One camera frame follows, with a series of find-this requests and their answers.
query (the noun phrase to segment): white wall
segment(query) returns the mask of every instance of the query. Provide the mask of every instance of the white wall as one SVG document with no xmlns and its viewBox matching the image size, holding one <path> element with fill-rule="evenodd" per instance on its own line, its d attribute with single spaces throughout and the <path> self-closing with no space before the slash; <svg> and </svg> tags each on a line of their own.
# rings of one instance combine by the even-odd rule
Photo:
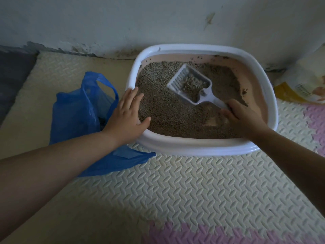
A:
<svg viewBox="0 0 325 244">
<path fill-rule="evenodd" d="M 0 18 L 0 45 L 31 41 L 111 58 L 160 43 L 205 43 L 277 67 L 325 41 L 325 0 L 0 0 Z"/>
</svg>

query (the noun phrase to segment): litter box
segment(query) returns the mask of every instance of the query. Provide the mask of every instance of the litter box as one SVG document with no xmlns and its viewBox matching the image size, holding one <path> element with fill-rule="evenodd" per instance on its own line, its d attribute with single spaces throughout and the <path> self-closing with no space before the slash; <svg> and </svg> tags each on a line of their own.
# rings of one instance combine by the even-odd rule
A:
<svg viewBox="0 0 325 244">
<path fill-rule="evenodd" d="M 126 89 L 135 87 L 137 76 L 142 68 L 157 61 L 208 62 L 230 67 L 241 85 L 242 98 L 271 129 L 274 131 L 277 129 L 278 107 L 271 83 L 261 65 L 249 53 L 241 49 L 219 45 L 154 45 L 144 49 L 136 57 L 126 83 Z M 137 142 L 152 151 L 184 156 L 241 155 L 259 149 L 254 143 L 244 138 L 190 139 L 161 135 L 148 129 L 138 138 Z"/>
</svg>

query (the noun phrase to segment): foam floor mat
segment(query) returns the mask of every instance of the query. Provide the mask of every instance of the foam floor mat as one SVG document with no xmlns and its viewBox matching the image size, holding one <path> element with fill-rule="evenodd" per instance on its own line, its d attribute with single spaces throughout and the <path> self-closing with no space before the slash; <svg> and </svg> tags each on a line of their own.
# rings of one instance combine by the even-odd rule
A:
<svg viewBox="0 0 325 244">
<path fill-rule="evenodd" d="M 132 63 L 42 52 L 0 129 L 0 158 L 48 144 L 56 93 L 79 88 L 86 71 L 103 73 L 121 95 Z M 282 101 L 278 108 L 279 133 L 323 151 L 324 122 L 313 121 L 312 108 Z M 74 179 L 3 243 L 221 243 L 220 236 L 293 243 L 324 233 L 321 214 L 262 151 L 157 154 L 121 172 Z"/>
</svg>

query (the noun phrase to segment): dark floor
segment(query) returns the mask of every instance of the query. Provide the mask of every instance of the dark floor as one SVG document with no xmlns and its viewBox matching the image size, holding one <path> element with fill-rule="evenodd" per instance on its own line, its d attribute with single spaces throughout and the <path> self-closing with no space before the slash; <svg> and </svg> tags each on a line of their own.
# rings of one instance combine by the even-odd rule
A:
<svg viewBox="0 0 325 244">
<path fill-rule="evenodd" d="M 35 62 L 32 54 L 0 51 L 0 125 Z"/>
</svg>

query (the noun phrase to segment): forearm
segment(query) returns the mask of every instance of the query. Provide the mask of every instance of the forearm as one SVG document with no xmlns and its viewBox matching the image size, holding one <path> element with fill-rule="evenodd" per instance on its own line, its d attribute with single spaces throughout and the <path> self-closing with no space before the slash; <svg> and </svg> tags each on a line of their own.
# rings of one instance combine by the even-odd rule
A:
<svg viewBox="0 0 325 244">
<path fill-rule="evenodd" d="M 0 240 L 114 149 L 109 136 L 99 132 L 0 161 Z"/>
<path fill-rule="evenodd" d="M 325 214 L 325 158 L 270 131 L 253 142 L 294 182 L 308 199 Z"/>
</svg>

